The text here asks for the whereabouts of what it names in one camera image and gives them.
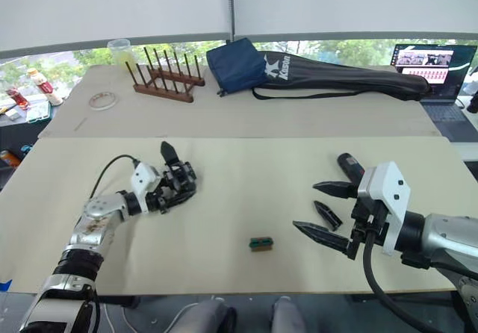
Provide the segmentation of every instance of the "white logo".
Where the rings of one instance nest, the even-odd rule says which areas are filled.
[[[265,72],[267,75],[270,75],[273,78],[282,78],[287,81],[289,78],[289,66],[291,65],[291,56],[285,55],[282,58],[282,68],[279,69],[279,61],[276,61],[274,64],[269,64],[267,61],[267,55],[264,55],[264,60],[266,61],[266,69]]]

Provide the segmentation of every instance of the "laptop screen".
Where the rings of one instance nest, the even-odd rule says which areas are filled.
[[[432,88],[422,102],[454,102],[473,60],[476,46],[397,44],[391,59],[399,73],[420,75]]]

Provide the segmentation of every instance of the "bag strap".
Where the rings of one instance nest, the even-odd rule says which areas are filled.
[[[252,89],[252,94],[256,99],[259,100],[269,100],[269,99],[320,99],[320,98],[335,98],[339,96],[356,96],[360,93],[370,92],[369,90],[357,90],[355,92],[344,92],[344,93],[323,93],[323,94],[312,94],[310,96],[262,96],[257,94],[255,88]]]

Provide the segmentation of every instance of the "blue bag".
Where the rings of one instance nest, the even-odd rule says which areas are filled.
[[[206,53],[209,68],[219,84],[220,96],[251,89],[267,81],[266,62],[247,38]]]

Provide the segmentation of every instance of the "laptop keyboard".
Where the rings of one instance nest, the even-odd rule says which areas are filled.
[[[456,105],[424,105],[425,111],[434,122],[464,122],[465,115]]]

